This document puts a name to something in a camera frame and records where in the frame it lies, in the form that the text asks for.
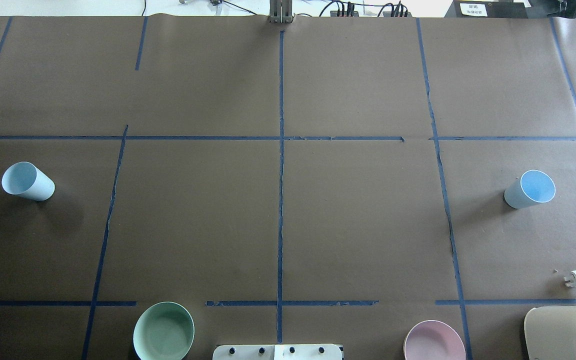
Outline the light blue cup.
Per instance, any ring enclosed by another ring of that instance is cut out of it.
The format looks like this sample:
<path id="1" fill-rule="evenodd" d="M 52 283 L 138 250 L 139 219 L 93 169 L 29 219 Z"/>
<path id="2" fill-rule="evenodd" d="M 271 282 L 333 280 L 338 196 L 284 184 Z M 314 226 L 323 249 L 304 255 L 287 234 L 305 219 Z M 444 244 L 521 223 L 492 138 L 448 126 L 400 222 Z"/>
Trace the light blue cup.
<path id="1" fill-rule="evenodd" d="M 503 200 L 518 210 L 548 203 L 554 199 L 556 191 L 556 185 L 548 174 L 528 170 L 503 192 Z"/>
<path id="2" fill-rule="evenodd" d="M 55 183 L 32 162 L 21 161 L 12 164 L 1 178 L 3 190 L 12 196 L 41 202 L 48 200 L 55 192 Z"/>

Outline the black power strip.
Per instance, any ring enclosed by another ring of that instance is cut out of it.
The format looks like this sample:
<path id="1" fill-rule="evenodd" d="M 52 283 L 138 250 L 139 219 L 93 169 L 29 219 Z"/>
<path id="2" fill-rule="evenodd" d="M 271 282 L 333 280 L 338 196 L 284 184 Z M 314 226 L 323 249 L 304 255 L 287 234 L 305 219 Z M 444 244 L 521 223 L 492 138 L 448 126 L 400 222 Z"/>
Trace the black power strip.
<path id="1" fill-rule="evenodd" d="M 402 2 L 387 2 L 385 4 L 366 4 L 351 1 L 335 0 L 328 3 L 318 16 L 329 12 L 332 18 L 412 18 L 413 15 Z"/>

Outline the green bowl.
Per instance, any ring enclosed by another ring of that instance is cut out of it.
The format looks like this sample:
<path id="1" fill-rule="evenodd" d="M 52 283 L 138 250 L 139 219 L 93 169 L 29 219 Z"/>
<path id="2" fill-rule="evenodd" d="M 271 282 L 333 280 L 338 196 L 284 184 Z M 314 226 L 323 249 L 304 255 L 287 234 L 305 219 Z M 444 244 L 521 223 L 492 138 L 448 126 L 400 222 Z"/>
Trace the green bowl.
<path id="1" fill-rule="evenodd" d="M 161 301 L 146 309 L 133 331 L 133 346 L 140 360 L 183 360 L 194 343 L 195 324 L 181 304 Z"/>

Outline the pink bowl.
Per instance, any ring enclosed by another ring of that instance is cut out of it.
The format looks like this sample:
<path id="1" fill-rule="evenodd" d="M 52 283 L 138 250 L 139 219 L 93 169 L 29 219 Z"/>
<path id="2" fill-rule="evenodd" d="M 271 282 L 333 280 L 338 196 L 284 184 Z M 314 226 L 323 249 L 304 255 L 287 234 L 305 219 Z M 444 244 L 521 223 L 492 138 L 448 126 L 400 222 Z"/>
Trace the pink bowl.
<path id="1" fill-rule="evenodd" d="M 404 338 L 405 360 L 466 360 L 466 347 L 457 331 L 439 320 L 413 326 Z"/>

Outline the black box with label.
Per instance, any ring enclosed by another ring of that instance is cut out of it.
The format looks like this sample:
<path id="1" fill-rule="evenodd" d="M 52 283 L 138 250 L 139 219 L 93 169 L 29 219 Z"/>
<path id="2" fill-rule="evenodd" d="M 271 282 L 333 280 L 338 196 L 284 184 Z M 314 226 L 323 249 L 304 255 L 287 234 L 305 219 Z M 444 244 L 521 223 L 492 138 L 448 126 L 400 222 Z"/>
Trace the black box with label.
<path id="1" fill-rule="evenodd" d="M 493 0 L 453 0 L 444 18 L 527 19 L 523 2 Z"/>

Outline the cream toaster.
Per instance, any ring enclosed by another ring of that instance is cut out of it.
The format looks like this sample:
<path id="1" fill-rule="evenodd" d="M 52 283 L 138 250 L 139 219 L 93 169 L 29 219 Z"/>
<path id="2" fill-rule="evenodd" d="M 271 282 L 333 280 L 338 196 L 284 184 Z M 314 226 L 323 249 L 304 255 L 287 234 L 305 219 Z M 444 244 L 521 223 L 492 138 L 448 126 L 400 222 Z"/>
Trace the cream toaster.
<path id="1" fill-rule="evenodd" d="M 576 360 L 576 306 L 532 308 L 523 330 L 530 360 Z"/>

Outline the aluminium frame post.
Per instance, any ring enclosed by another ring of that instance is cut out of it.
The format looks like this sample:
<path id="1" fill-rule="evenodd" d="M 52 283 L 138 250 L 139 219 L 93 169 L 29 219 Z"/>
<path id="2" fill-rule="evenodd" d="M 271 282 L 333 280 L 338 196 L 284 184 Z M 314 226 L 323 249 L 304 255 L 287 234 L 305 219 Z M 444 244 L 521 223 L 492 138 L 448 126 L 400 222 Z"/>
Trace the aluminium frame post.
<path id="1" fill-rule="evenodd" d="M 269 1 L 269 23 L 290 24 L 294 21 L 292 0 Z"/>

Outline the white mount base plate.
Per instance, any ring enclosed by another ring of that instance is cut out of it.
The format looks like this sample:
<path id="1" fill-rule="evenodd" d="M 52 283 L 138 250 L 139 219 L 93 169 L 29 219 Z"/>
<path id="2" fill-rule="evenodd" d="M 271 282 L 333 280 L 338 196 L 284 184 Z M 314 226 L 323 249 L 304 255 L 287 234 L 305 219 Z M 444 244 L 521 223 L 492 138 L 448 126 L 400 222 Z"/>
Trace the white mount base plate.
<path id="1" fill-rule="evenodd" d="M 223 344 L 213 360 L 343 360 L 343 347 L 332 343 Z"/>

